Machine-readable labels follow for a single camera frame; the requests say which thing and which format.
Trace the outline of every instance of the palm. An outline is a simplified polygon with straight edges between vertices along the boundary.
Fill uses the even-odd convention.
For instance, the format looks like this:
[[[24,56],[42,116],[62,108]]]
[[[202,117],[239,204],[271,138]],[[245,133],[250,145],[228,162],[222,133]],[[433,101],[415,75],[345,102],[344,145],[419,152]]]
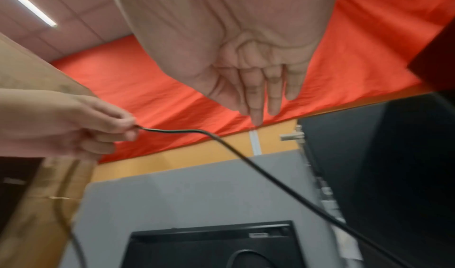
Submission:
[[[295,99],[335,0],[120,0],[165,73],[262,123]]]

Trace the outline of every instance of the hand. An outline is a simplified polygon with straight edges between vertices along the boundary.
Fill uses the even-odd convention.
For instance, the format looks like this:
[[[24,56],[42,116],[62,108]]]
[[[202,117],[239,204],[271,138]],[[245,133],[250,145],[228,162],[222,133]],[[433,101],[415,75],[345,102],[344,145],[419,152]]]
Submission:
[[[335,0],[117,0],[147,53],[172,78],[263,121],[300,92]]]
[[[0,156],[99,159],[137,137],[136,120],[101,99],[0,89]]]

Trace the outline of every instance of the fluorescent light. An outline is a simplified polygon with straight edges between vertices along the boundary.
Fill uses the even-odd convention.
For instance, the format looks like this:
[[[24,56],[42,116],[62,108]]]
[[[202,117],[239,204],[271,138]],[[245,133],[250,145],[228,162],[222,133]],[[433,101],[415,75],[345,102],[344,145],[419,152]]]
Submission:
[[[55,23],[54,21],[52,21],[52,19],[50,19],[46,14],[44,14],[43,11],[41,11],[40,9],[38,9],[38,7],[36,7],[35,5],[33,5],[32,2],[30,2],[29,0],[18,0],[20,3],[24,4],[25,7],[27,7],[30,11],[32,11],[33,13],[35,13],[38,17],[41,18],[41,20],[43,20],[44,22],[46,22],[49,26],[52,26],[52,27],[55,27],[57,26],[57,23]]]

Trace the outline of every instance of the cord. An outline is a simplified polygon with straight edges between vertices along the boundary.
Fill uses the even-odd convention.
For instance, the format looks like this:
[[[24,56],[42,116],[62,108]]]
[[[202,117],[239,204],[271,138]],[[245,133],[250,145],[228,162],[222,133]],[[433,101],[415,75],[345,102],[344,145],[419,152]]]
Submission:
[[[261,254],[257,251],[250,250],[250,249],[243,249],[243,250],[235,251],[234,253],[232,253],[232,255],[227,260],[226,268],[232,268],[234,265],[234,261],[237,259],[237,256],[239,256],[240,254],[245,254],[245,253],[251,253],[251,254],[256,254],[258,256],[261,256],[262,258],[267,260],[267,262],[269,262],[272,265],[272,268],[277,268],[277,266],[266,256],[264,256],[263,254]]]
[[[138,129],[142,129],[148,132],[157,132],[157,133],[167,133],[167,134],[186,134],[186,133],[199,133],[203,134],[206,136],[209,136],[213,140],[217,141],[221,145],[223,145],[225,148],[227,148],[229,151],[234,153],[237,157],[239,157],[242,161],[244,161],[248,166],[250,166],[252,169],[254,169],[256,172],[267,178],[270,182],[278,186],[280,189],[282,189],[285,193],[287,193],[289,196],[297,200],[299,203],[301,203],[303,206],[308,208],[310,211],[315,213],[317,216],[322,218],[323,220],[327,221],[328,223],[338,227],[339,229],[343,230],[347,234],[351,235],[358,241],[362,242],[366,246],[370,247],[371,249],[375,250],[379,254],[381,254],[384,258],[389,260],[390,262],[394,263],[398,267],[401,268],[414,268],[411,264],[407,263],[405,260],[401,259],[400,257],[394,255],[392,252],[388,251],[386,248],[382,247],[381,245],[375,243],[373,240],[369,239],[368,237],[364,236],[357,230],[347,226],[346,224],[338,221],[335,217],[332,217],[329,215],[327,212],[325,212],[323,209],[320,207],[316,206],[315,204],[311,203],[309,200],[306,198],[302,197],[299,193],[295,192],[292,190],[290,187],[288,187],[286,184],[269,174],[267,171],[262,169],[260,166],[258,166],[255,162],[251,161],[249,158],[247,158],[245,155],[240,153],[238,150],[236,150],[234,147],[226,143],[224,140],[222,140],[219,136],[212,134],[210,132],[204,131],[204,130],[199,130],[199,129],[186,129],[186,130],[163,130],[163,129],[152,129],[152,128],[144,128],[141,126],[137,126]],[[73,176],[74,171],[68,171],[65,180],[63,181],[58,193],[57,197],[62,197],[64,196],[64,193],[67,189],[67,186],[69,184],[69,181],[71,180],[71,177]],[[62,200],[56,200],[55,206],[54,206],[54,213],[56,218],[59,220],[59,224],[61,227],[67,232],[68,237],[71,239],[71,242],[76,250],[76,256],[78,257],[79,263],[81,268],[87,268],[87,260],[85,258],[85,255],[83,253],[83,250],[81,248],[80,242],[77,239],[76,235],[71,231],[71,227],[66,223],[64,220],[63,214],[62,214],[62,208],[60,207],[62,203]]]

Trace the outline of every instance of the gray table top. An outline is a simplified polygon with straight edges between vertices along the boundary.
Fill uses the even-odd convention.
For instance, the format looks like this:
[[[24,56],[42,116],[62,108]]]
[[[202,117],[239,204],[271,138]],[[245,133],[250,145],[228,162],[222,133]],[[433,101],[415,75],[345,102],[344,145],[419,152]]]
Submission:
[[[298,151],[254,161],[318,203]],[[294,222],[308,268],[342,267],[330,226],[240,160],[90,184],[74,231],[89,268],[116,268],[134,231],[285,220]],[[60,267],[79,267],[71,245]]]

